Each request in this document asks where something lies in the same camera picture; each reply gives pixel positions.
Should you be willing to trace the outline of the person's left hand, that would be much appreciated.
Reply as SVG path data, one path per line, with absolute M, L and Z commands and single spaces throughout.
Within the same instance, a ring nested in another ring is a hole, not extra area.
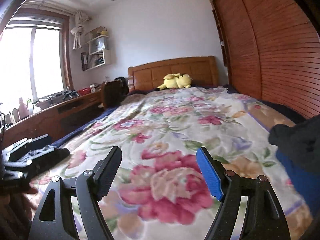
M 10 195 L 9 206 L 17 217 L 20 216 L 27 220 L 32 219 L 33 211 L 36 211 L 37 205 L 33 204 L 27 195 L 35 195 L 38 194 L 38 192 L 38 189 L 33 184 L 29 184 L 27 191 Z

